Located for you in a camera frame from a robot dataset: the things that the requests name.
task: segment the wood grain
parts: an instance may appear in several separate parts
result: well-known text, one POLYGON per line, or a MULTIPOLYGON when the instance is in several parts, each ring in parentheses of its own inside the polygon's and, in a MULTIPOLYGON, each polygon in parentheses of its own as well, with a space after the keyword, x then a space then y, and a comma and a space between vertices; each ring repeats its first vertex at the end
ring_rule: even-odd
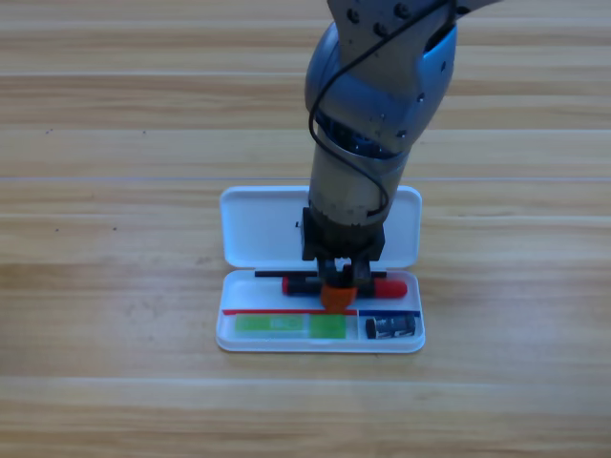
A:
MULTIPOLYGON (((610 142, 611 131, 430 130, 406 177, 610 177, 610 142)), ((314 147, 305 129, 10 130, 0 151, 4 178, 309 178, 314 147)))
POLYGON ((306 184, 324 1, 0 0, 0 457, 611 456, 611 6, 461 24, 404 183, 425 348, 216 346, 218 209, 306 184))

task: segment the red marker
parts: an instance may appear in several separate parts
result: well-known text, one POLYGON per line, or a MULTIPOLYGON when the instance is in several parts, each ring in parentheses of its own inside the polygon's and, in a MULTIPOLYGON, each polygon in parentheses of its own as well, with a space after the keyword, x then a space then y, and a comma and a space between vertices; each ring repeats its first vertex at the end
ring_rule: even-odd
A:
MULTIPOLYGON (((283 293, 287 296, 318 296, 323 289, 320 279, 283 278, 283 293)), ((359 286, 358 298, 401 299, 408 294, 403 281, 373 279, 359 286)))

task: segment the red strip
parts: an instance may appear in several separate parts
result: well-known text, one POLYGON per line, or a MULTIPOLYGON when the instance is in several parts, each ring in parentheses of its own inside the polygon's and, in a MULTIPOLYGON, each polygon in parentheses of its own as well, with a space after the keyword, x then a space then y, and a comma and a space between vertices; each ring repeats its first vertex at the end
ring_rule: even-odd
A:
POLYGON ((263 315, 263 314, 269 314, 269 315, 279 315, 279 314, 299 314, 299 315, 345 315, 345 316, 350 316, 350 317, 355 317, 356 316, 356 310, 344 310, 342 313, 328 313, 325 309, 322 308, 317 308, 317 309, 311 309, 311 310, 307 310, 307 309, 296 309, 296 310, 286 310, 285 308, 280 309, 280 310, 275 310, 275 309, 240 309, 240 308, 231 308, 231 309, 227 309, 227 310, 223 310, 222 314, 223 315, 238 315, 241 313, 248 313, 251 315, 263 315))

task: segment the black cable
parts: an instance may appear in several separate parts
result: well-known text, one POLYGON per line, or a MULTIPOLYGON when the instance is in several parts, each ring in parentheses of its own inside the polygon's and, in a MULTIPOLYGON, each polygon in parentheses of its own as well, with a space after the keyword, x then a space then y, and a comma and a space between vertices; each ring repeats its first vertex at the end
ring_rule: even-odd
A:
MULTIPOLYGON (((391 40, 393 40, 394 38, 399 36, 401 33, 406 31, 407 29, 409 29, 411 26, 413 26, 417 22, 420 22, 422 19, 424 19, 428 15, 433 14, 436 10, 439 10, 440 8, 442 8, 442 7, 444 7, 444 6, 448 5, 448 4, 451 5, 452 3, 455 3, 455 0, 440 0, 438 2, 433 3, 428 8, 426 8, 426 9, 420 11, 420 13, 416 14, 412 19, 407 21, 405 24, 403 24, 396 31, 394 31, 393 33, 387 35, 382 40, 380 40, 377 44, 375 44, 374 46, 369 48, 367 51, 363 52, 361 55, 356 57, 350 63, 346 64, 344 68, 340 69, 336 74, 334 74, 329 79, 329 81, 325 84, 323 89, 318 93, 318 96, 314 100, 312 108, 310 109, 309 119, 308 119, 307 123, 308 123, 308 127, 309 127, 309 134, 312 136, 312 138, 314 139, 316 144, 318 146, 320 146, 323 149, 323 151, 325 151, 327 154, 331 155, 332 157, 335 157, 337 160, 339 160, 340 162, 344 163, 345 165, 347 165, 348 167, 353 169, 355 172, 361 174, 363 177, 366 177, 369 181, 371 181, 373 184, 375 184, 378 187, 378 189, 380 190, 380 193, 381 193, 380 207, 377 210, 368 212, 368 216, 370 216, 370 217, 375 216, 375 215, 379 215, 380 213, 384 212, 387 209, 387 207, 390 204, 389 192, 386 190, 386 188, 384 187, 384 185, 382 184, 382 182, 378 178, 376 178, 373 175, 371 175, 367 170, 364 170, 361 167, 359 167, 358 165, 354 164, 353 162, 350 162, 349 160, 347 160, 343 156, 340 156, 337 153, 335 153, 328 146, 326 146, 326 144, 323 142, 323 140, 321 140, 321 138, 319 138, 316 135, 316 132, 314 131, 314 120, 316 119, 316 114, 318 113, 318 108, 320 107, 320 104, 323 101, 323 98, 327 94, 328 90, 331 88, 333 83, 335 83, 335 81, 337 81, 340 78, 340 76, 346 74, 347 72, 352 70, 354 67, 356 67, 357 65, 361 64, 363 61, 365 61, 367 58, 372 56, 374 53, 378 52, 381 48, 386 46, 391 40)), ((453 11, 451 11, 450 15, 451 15, 452 18, 454 18, 454 16, 453 16, 454 12, 453 11)))

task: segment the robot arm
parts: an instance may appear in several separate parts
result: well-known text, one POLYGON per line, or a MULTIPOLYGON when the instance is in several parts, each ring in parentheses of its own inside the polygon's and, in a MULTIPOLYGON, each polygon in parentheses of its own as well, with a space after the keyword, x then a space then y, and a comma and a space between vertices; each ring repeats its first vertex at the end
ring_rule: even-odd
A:
POLYGON ((380 257, 411 145, 452 79, 456 19, 499 0, 327 1, 335 22, 305 84, 318 133, 303 258, 318 261, 327 285, 354 288, 380 257), (348 274, 335 269, 339 258, 351 259, 348 274))

